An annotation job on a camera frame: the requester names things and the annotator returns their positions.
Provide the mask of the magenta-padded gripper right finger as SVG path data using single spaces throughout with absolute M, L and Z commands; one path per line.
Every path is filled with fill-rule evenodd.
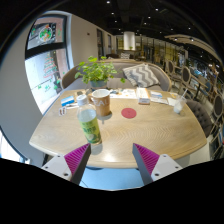
M 132 153 L 145 185 L 182 169 L 169 155 L 158 155 L 136 143 L 133 144 Z

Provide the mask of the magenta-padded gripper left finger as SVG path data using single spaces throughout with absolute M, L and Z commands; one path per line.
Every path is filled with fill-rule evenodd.
M 54 156 L 42 169 L 79 185 L 90 154 L 91 144 L 87 143 L 66 155 Z

